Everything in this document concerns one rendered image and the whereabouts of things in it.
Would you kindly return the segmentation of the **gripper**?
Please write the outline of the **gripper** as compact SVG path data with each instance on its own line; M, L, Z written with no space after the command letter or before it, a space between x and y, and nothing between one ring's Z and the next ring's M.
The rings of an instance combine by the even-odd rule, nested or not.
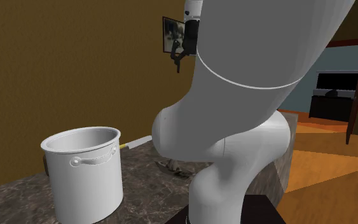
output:
M184 39L183 39L183 51L176 56L176 50L180 45L178 40L174 40L172 43L172 50L170 53L170 58L174 61L174 64L177 66L177 73L180 73L181 59L186 55L195 55L196 54L196 45L198 39L198 28L199 20L188 20L185 23L184 28Z

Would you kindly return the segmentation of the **dark boat shaped figure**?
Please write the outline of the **dark boat shaped figure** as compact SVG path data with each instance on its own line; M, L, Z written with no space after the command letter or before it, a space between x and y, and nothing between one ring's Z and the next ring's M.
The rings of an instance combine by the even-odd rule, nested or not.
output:
M159 161L155 163L161 172L179 179L188 179L195 175L193 172L180 168L176 160L168 159L165 164Z

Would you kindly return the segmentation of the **white metal pot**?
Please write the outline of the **white metal pot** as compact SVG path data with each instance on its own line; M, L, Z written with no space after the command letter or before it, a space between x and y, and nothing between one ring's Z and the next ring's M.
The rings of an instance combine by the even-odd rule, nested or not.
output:
M112 127L84 127L60 132L41 143L61 224L94 224L120 206L120 136Z

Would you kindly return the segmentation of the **black television cabinet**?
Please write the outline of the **black television cabinet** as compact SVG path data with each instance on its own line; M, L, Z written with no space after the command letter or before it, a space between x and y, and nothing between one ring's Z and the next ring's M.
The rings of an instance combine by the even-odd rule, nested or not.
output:
M357 82L358 70L319 71L309 117L348 122Z

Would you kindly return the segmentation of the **dark robot stand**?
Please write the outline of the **dark robot stand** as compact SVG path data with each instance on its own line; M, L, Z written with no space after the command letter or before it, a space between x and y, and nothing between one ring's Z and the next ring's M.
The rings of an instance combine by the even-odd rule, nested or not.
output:
M164 224L188 224L188 206ZM245 195L240 224L286 224L266 195Z

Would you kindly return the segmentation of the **dark brown door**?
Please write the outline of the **dark brown door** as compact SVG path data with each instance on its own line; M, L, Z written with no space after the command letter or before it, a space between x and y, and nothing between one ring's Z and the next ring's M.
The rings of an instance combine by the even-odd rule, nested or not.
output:
M340 47L340 46L357 46L357 45L358 45L358 38L357 39L339 40L339 41L330 41L326 47L332 48L332 47ZM349 144L350 136L353 133L355 121L357 118L357 112L358 112L358 81L357 81L357 86L356 86L354 99L353 99L353 103L352 103L352 109L350 112L350 117L349 117L347 131L346 131L346 138L345 138L346 144Z

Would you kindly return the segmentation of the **dark framed wall picture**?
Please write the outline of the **dark framed wall picture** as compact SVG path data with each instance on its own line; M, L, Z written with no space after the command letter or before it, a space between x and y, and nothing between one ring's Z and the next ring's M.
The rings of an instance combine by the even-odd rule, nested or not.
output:
M168 17L162 17L163 21L163 52L170 53L172 51L172 45L174 41L179 43L176 49L176 53L181 53L184 49L182 42L184 39L185 24L178 20L174 20Z

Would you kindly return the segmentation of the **yellow handled knife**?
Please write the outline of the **yellow handled knife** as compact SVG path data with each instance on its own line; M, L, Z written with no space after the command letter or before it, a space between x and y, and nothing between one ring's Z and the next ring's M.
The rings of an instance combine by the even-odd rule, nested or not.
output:
M134 141L130 141L129 143L121 144L120 149L124 149L124 148L132 149L132 148L138 147L150 140L152 140L152 136L145 136L145 137L136 139Z

